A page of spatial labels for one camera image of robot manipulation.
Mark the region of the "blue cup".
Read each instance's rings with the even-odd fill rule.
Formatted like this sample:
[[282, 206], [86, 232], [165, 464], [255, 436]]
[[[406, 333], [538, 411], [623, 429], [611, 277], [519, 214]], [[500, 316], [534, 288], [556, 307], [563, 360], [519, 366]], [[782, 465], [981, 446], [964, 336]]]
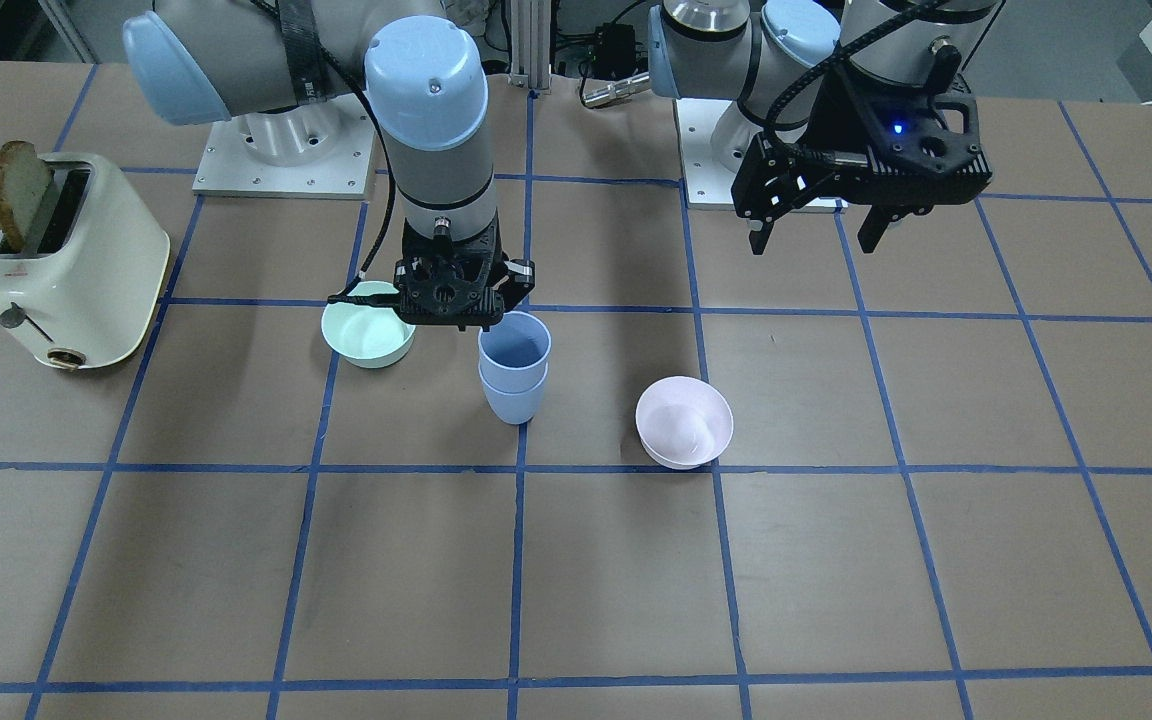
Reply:
[[482, 378], [505, 393], [538, 386], [547, 374], [552, 336], [538, 316], [511, 311], [477, 333]]
[[530, 372], [480, 366], [479, 377], [490, 409], [500, 420], [520, 425], [535, 418], [547, 392], [550, 366], [541, 364]]

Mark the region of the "green bowl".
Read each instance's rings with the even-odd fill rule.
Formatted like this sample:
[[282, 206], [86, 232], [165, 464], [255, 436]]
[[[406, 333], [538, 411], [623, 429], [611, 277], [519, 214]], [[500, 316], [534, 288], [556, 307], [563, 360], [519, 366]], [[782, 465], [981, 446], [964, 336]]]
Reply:
[[353, 365], [379, 369], [401, 361], [414, 344], [416, 327], [391, 306], [328, 304], [320, 328], [334, 353]]

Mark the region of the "pink bowl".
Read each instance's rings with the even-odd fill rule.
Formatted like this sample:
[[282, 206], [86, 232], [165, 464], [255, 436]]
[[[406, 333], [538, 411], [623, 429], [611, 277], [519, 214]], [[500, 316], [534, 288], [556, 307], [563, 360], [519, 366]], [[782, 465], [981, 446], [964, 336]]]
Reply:
[[730, 446], [732, 406], [698, 378], [666, 377], [641, 392], [635, 427], [641, 446], [657, 464], [690, 470], [717, 460]]

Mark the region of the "cream white toaster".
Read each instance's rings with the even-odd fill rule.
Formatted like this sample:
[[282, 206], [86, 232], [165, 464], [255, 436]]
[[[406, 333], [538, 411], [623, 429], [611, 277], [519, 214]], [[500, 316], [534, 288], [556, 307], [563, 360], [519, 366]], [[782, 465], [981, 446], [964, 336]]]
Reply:
[[94, 369], [127, 359], [154, 319], [172, 241], [122, 168], [92, 152], [46, 152], [52, 217], [22, 252], [0, 232], [0, 327], [38, 363]]

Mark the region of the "bread slice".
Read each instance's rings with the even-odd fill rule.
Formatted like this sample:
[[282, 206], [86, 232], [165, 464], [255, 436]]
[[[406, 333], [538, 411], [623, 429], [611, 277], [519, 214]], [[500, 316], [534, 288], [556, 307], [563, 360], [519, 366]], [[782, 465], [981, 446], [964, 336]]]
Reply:
[[6, 252], [24, 251], [52, 179], [54, 172], [31, 142], [8, 141], [0, 147], [0, 232]]

